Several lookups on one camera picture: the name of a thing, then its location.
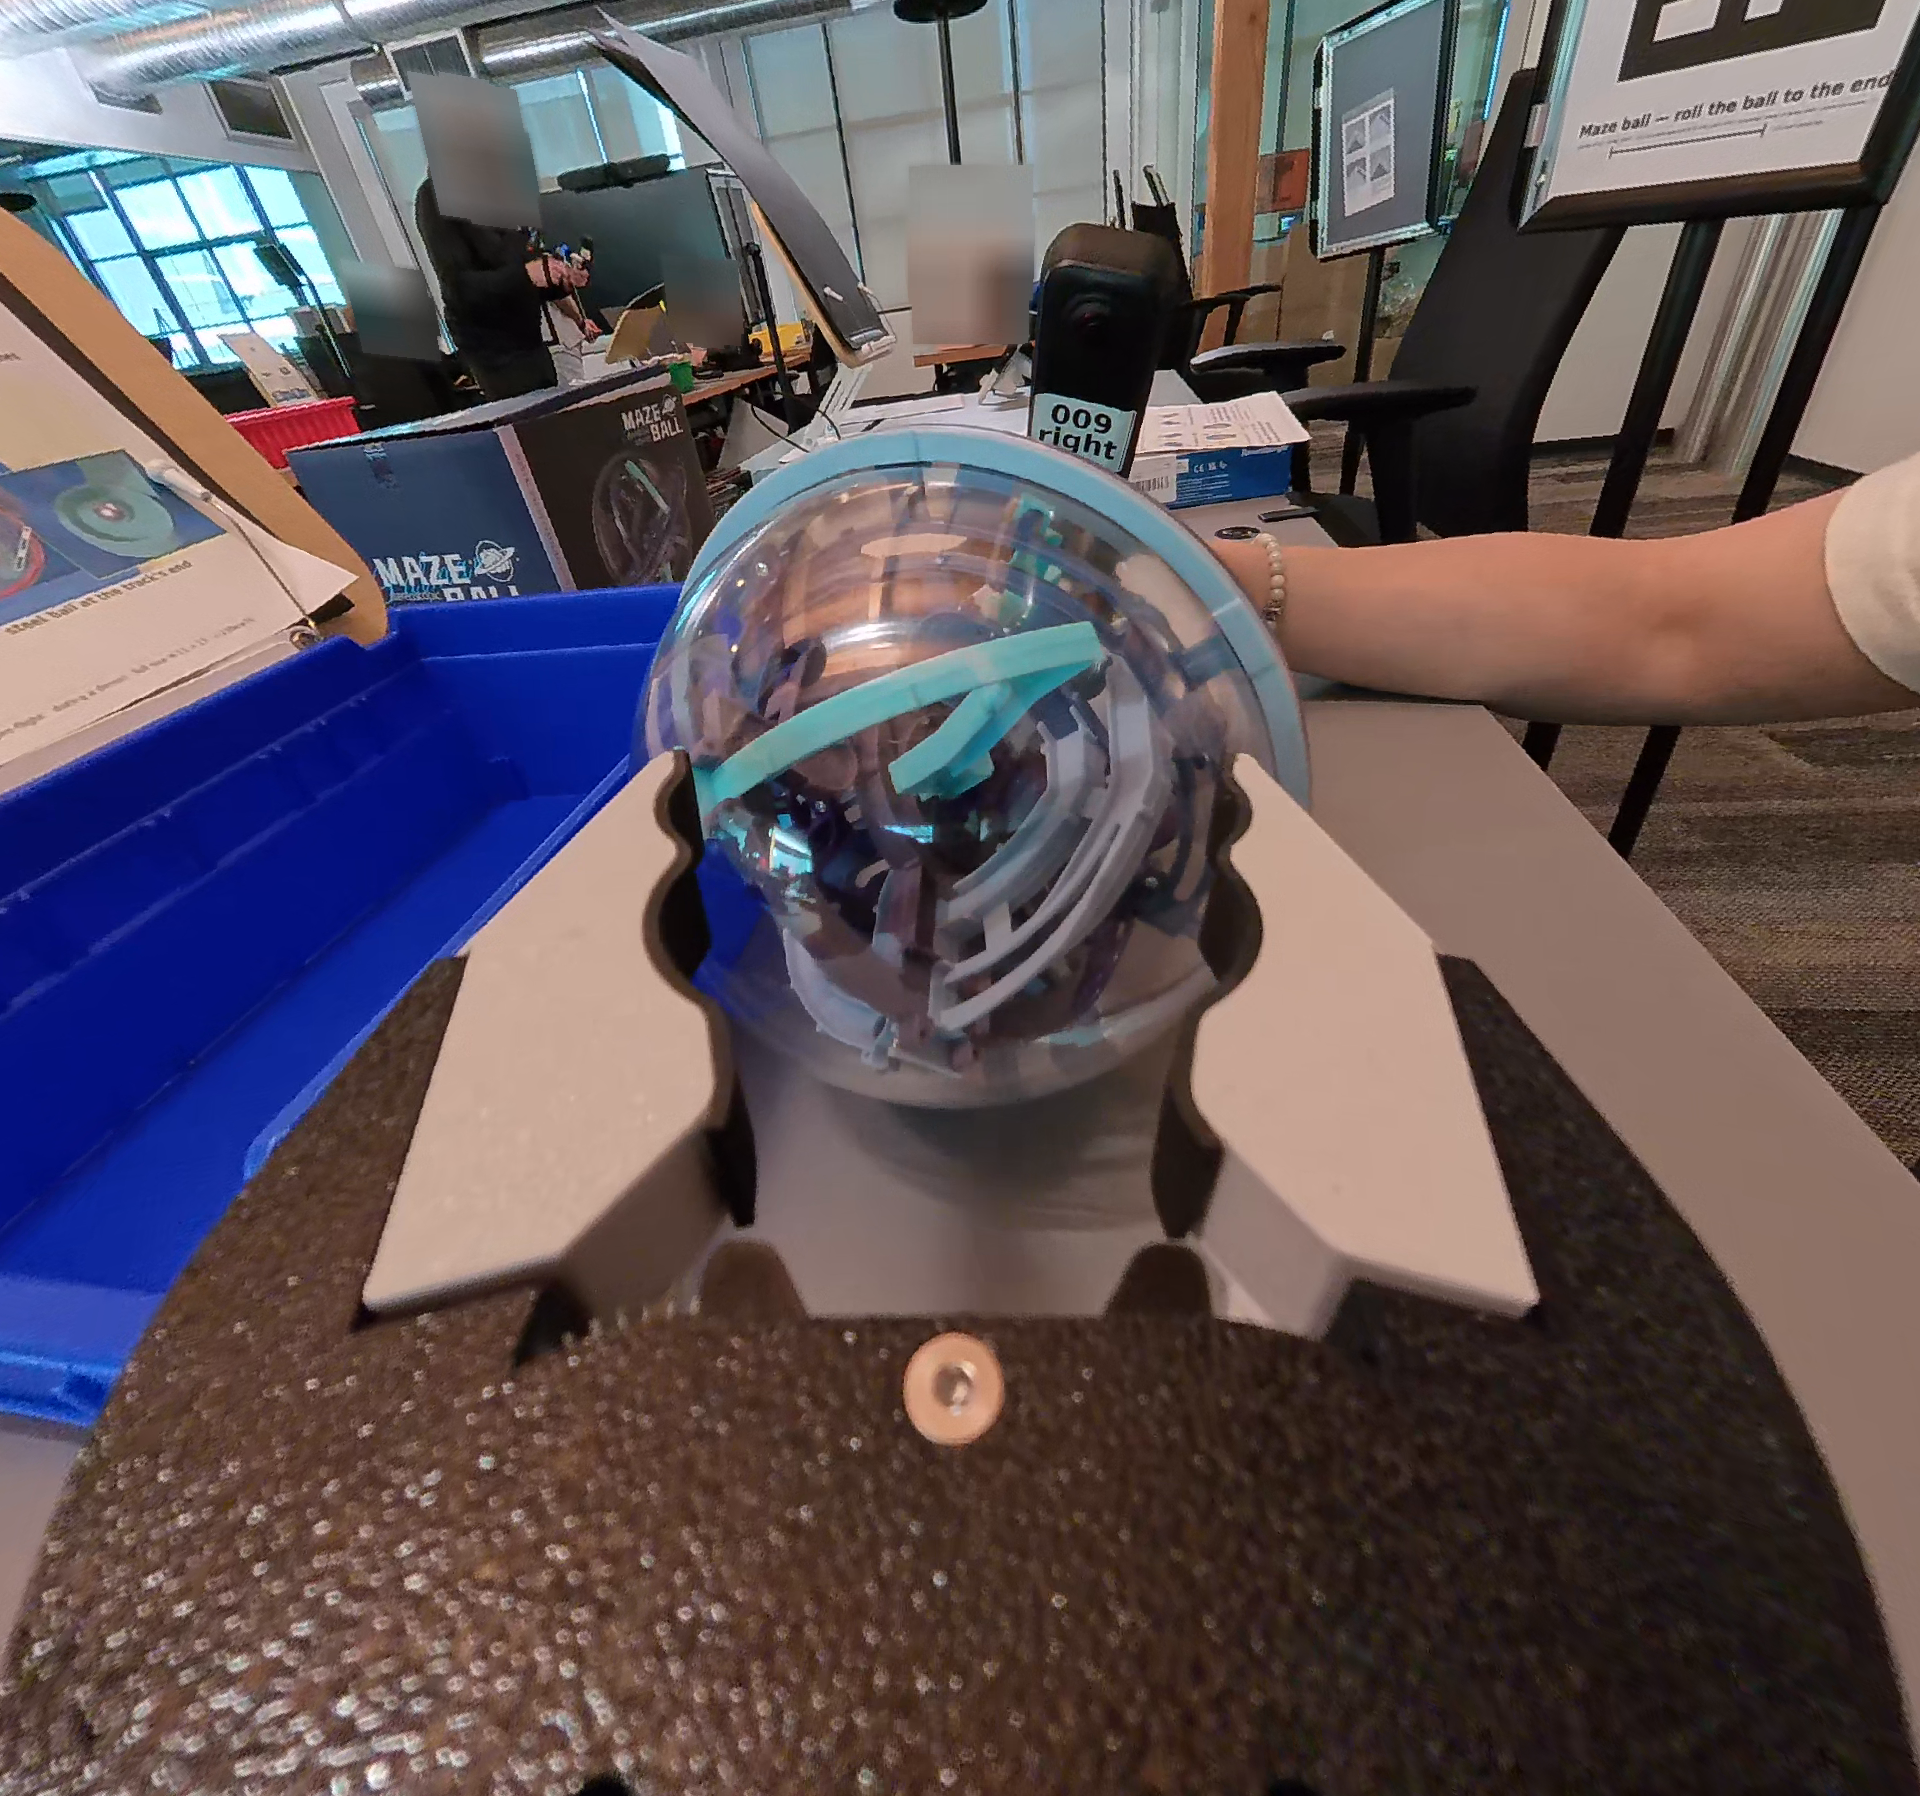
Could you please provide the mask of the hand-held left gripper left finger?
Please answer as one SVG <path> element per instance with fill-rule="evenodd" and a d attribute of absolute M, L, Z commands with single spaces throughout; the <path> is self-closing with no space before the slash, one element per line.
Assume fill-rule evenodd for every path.
<path fill-rule="evenodd" d="M 375 1317 L 562 1290 L 671 1299 L 756 1217 L 756 1147 L 709 951 L 702 813 L 652 757 L 476 933 L 363 1283 Z"/>

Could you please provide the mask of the clear plastic maze ball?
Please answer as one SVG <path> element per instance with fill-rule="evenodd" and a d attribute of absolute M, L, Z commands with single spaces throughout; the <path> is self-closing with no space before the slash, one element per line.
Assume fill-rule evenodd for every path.
<path fill-rule="evenodd" d="M 699 984 L 830 1087 L 1046 1098 L 1176 1030 L 1236 760 L 1313 801 L 1275 634 L 1152 497 L 1020 435 L 777 463 L 700 545 L 636 723 L 691 761 Z"/>

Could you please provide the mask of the person's right forearm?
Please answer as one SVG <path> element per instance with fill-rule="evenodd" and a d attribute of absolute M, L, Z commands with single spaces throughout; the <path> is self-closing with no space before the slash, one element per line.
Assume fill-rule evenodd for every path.
<path fill-rule="evenodd" d="M 1381 694 L 1564 726 L 1766 726 L 1891 714 L 1829 594 L 1833 491 L 1713 532 L 1507 532 L 1394 545 L 1209 548 L 1287 664 Z"/>

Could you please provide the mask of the blue white cardboard box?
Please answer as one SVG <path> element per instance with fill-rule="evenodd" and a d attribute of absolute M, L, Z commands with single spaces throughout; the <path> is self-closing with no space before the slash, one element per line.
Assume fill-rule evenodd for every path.
<path fill-rule="evenodd" d="M 1228 446 L 1136 453 L 1128 479 L 1167 509 L 1287 497 L 1298 446 Z"/>

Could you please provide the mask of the black floor lamp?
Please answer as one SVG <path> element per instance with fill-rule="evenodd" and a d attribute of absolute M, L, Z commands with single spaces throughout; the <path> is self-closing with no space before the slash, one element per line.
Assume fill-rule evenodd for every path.
<path fill-rule="evenodd" d="M 913 27 L 933 27 L 941 76 L 941 105 L 944 120 L 946 153 L 953 166 L 963 163 L 963 127 L 955 80 L 953 25 L 980 14 L 990 0 L 894 0 L 892 16 Z"/>

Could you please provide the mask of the grey pinboard on stand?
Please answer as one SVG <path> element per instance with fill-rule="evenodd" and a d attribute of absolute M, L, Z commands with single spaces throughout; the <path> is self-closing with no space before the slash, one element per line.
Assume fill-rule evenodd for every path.
<path fill-rule="evenodd" d="M 1389 0 L 1313 58 L 1309 246 L 1314 257 L 1435 235 L 1461 0 Z"/>

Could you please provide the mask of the large black screen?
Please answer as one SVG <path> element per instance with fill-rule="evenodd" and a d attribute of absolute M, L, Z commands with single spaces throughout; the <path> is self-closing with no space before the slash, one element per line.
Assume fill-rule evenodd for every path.
<path fill-rule="evenodd" d="M 540 196 L 553 247 L 588 247 L 585 305 L 611 327 L 652 297 L 677 344 L 747 361 L 752 339 L 742 247 L 756 237 L 745 184 L 718 166 Z"/>

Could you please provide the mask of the dark printed cardboard box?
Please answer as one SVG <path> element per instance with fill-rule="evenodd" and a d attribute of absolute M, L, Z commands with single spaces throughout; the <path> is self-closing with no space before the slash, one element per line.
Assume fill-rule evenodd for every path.
<path fill-rule="evenodd" d="M 714 524 L 662 374 L 333 437 L 289 463 L 389 605 L 678 583 Z"/>

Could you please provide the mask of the framed sign on black easel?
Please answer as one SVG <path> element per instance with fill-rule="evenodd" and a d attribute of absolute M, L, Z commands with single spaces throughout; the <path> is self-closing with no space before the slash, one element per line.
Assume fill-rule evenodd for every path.
<path fill-rule="evenodd" d="M 1917 0 L 1551 0 L 1520 228 L 1682 223 L 1592 535 L 1624 535 L 1725 223 L 1831 214 L 1785 271 L 1798 327 L 1735 522 L 1766 509 L 1917 142 L 1917 44 Z"/>

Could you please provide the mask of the printed instruction sheet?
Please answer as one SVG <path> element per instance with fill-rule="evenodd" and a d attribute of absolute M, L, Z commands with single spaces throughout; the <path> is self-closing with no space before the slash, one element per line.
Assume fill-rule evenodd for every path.
<path fill-rule="evenodd" d="M 5 789 L 180 685 L 289 650 L 353 578 L 171 458 L 50 329 L 5 303 Z"/>

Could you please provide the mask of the instruction sheet on board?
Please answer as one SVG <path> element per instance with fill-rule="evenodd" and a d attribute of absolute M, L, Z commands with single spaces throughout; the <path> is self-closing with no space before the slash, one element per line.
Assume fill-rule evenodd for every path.
<path fill-rule="evenodd" d="M 366 558 L 272 466 L 132 322 L 40 232 L 3 219 L 3 293 L 81 386 L 132 423 L 140 440 L 223 505 L 278 541 L 348 573 L 339 611 L 320 627 L 375 644 L 389 610 Z"/>

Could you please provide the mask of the red plastic bin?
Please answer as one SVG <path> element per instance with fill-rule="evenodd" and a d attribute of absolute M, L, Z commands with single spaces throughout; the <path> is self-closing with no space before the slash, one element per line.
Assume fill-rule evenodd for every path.
<path fill-rule="evenodd" d="M 348 440 L 363 432 L 355 395 L 303 398 L 231 411 L 225 420 L 276 472 L 289 467 L 289 453 L 298 448 Z"/>

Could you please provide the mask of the person's white sleeve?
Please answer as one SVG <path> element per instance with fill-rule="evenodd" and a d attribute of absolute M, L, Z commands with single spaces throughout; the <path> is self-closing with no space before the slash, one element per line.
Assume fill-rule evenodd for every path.
<path fill-rule="evenodd" d="M 1824 538 L 1840 627 L 1889 682 L 1919 692 L 1919 456 L 1840 491 Z"/>

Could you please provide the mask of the wooden post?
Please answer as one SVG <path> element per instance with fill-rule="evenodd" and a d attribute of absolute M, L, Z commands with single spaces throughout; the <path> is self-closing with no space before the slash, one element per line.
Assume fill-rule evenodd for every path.
<path fill-rule="evenodd" d="M 1213 0 L 1210 127 L 1202 285 L 1248 282 L 1262 157 L 1272 0 Z"/>

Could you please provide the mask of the narrow silver ventilation duct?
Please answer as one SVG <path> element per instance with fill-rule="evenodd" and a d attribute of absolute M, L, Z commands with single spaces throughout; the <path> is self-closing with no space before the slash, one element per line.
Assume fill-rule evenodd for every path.
<path fill-rule="evenodd" d="M 76 63 L 100 100 L 136 104 L 176 81 L 265 76 L 496 24 L 508 33 L 484 36 L 482 56 L 516 69 L 526 62 L 522 27 L 540 44 L 555 33 L 595 31 L 608 14 L 681 40 L 850 5 L 853 0 L 261 0 L 106 38 L 81 50 Z"/>

